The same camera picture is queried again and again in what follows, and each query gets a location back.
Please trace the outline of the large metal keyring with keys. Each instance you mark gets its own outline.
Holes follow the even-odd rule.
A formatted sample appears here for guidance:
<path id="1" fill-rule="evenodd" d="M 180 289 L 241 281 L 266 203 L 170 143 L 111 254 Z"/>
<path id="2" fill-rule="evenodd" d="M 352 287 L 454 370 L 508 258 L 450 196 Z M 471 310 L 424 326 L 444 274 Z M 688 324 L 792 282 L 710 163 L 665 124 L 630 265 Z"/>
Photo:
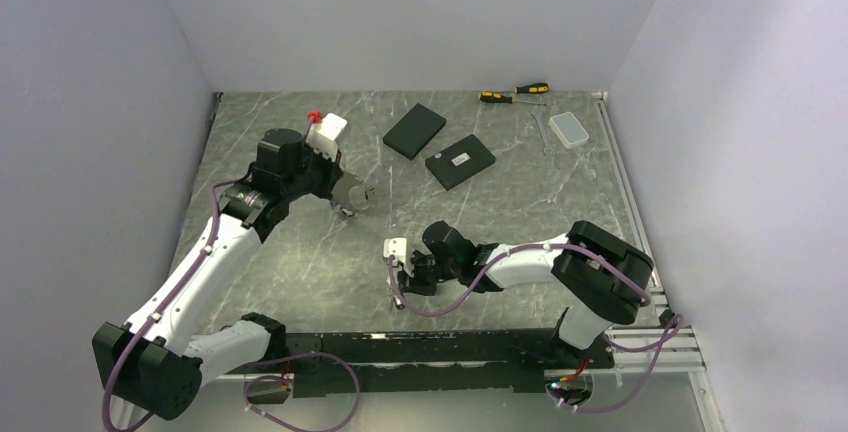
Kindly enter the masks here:
<path id="1" fill-rule="evenodd" d="M 345 217 L 376 213 L 379 200 L 376 189 L 349 172 L 343 172 L 331 191 L 331 208 Z"/>

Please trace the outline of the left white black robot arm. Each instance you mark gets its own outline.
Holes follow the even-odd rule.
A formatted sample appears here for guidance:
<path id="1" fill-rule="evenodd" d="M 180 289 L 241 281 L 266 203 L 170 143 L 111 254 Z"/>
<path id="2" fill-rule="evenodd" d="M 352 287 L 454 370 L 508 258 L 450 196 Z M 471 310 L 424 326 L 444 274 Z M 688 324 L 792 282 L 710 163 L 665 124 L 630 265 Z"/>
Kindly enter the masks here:
<path id="1" fill-rule="evenodd" d="M 196 335 L 196 326 L 294 201 L 308 195 L 332 200 L 344 175 L 339 142 L 345 131 L 327 124 L 307 133 L 270 129 L 244 176 L 210 187 L 211 216 L 188 255 L 123 324 L 106 322 L 92 339 L 108 430 L 116 428 L 113 398 L 148 417 L 173 420 L 218 376 L 250 363 L 264 372 L 285 363 L 286 327 L 265 315 L 248 313 L 211 335 Z"/>

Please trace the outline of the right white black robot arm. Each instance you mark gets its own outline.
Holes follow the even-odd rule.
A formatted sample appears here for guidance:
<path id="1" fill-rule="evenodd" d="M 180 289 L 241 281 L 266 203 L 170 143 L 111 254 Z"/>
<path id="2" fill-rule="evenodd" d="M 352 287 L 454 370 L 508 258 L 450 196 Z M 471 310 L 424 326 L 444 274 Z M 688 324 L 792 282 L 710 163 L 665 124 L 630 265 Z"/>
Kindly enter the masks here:
<path id="1" fill-rule="evenodd" d="M 475 244 L 444 221 L 430 224 L 422 240 L 427 253 L 412 250 L 406 239 L 389 238 L 383 257 L 398 307 L 409 294 L 432 296 L 439 284 L 455 280 L 465 292 L 457 309 L 473 293 L 559 283 L 576 299 L 558 319 L 551 353 L 557 363 L 574 367 L 590 346 L 613 325 L 630 325 L 651 304 L 647 291 L 653 260 L 640 249 L 585 220 L 552 239 L 520 245 Z"/>

